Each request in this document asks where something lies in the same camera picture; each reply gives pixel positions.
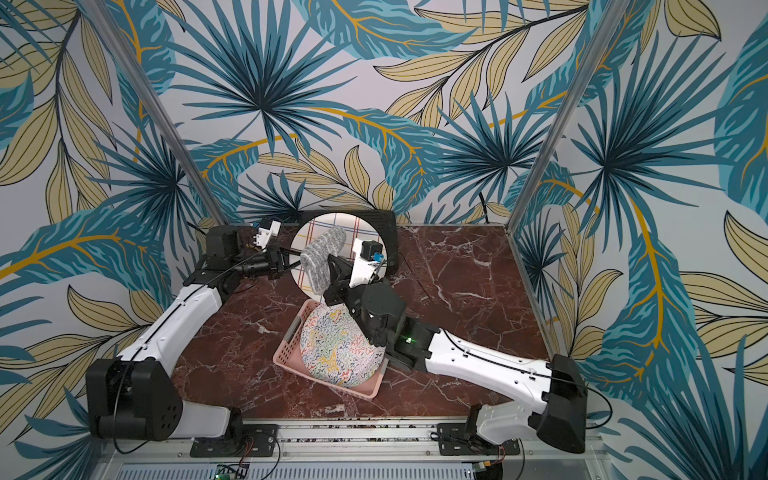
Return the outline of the grey dish cloth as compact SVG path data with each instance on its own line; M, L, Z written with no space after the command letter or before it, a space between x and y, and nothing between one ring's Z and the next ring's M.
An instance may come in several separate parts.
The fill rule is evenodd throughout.
M338 226L312 240L300 254L300 265L308 275L314 294L322 295L330 286L330 267L328 257L338 256L346 243L346 233Z

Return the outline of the plaid striped white plate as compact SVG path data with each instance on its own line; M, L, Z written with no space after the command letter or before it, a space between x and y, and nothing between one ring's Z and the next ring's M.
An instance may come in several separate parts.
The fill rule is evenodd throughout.
M311 218L302 224L297 233L292 236L290 247L296 251L303 251L308 245L317 240L321 235L334 227L341 228L345 235L345 243L338 256L347 260L354 261L358 250L354 243L357 239L362 241L376 241L382 245L382 255L384 259L388 258L388 251L384 245L383 238L372 223L364 220L362 217L350 213L322 213ZM301 290L310 299L320 301L322 295L315 294L311 288L309 275L305 272L303 266L293 269L292 277Z

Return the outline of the colourful squiggle pattern plate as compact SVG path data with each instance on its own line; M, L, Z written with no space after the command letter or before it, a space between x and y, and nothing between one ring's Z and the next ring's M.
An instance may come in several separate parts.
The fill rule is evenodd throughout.
M344 305L320 304L310 313L300 354L312 378L345 388L368 381L384 360L384 348L369 342Z

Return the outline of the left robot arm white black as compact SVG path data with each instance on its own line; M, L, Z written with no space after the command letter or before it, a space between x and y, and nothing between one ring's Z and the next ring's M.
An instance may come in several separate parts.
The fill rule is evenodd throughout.
M291 251L278 245L281 224L261 224L252 244L239 227L206 235L206 250L177 297L158 319L112 359L95 361L85 375L88 425L99 439L159 442L214 440L240 446L246 440L235 408L185 401L171 376L188 344L244 278L277 279L294 268Z

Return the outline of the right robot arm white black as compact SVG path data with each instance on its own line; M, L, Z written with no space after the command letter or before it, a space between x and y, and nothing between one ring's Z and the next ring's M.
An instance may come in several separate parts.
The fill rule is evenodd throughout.
M405 301L363 259L327 257L324 298L343 304L370 344L407 370L455 377L507 397L500 405L472 408L465 431L492 445L532 431L558 450L586 450L588 390L575 360L511 356L473 344L443 328L408 316Z

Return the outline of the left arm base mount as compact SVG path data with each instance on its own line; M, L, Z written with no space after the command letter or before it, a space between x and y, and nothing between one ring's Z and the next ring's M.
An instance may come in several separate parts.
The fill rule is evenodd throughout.
M277 424L244 424L220 438L195 439L192 458L267 458L275 451Z

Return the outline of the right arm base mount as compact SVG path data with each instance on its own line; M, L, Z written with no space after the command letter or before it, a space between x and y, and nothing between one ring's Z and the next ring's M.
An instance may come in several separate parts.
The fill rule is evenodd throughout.
M438 444L441 456L516 456L521 453L517 440L494 445L476 434L470 434L464 423L438 423L430 433L430 439Z

